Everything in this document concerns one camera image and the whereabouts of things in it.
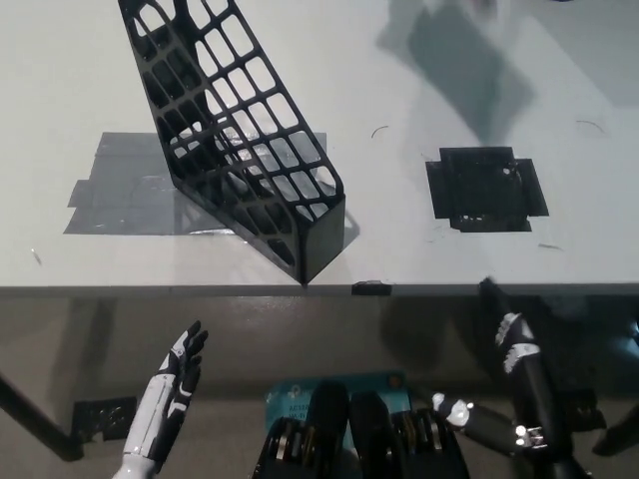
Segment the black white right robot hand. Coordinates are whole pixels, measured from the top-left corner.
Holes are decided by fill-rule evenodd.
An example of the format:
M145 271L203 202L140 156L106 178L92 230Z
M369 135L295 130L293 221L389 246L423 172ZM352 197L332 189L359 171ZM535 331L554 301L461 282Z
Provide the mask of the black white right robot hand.
M573 441L540 345L523 313L508 295L485 278L478 286L482 305L496 321L493 346L507 380L515 418L442 392L431 394L434 413L450 428L504 455L540 456L561 461Z

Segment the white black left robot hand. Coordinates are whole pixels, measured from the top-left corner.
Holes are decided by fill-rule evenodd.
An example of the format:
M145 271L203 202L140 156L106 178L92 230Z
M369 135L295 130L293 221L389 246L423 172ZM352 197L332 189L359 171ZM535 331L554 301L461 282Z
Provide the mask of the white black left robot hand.
M149 380L127 436L121 471L151 478L165 464L201 377L209 334L197 320L176 340Z

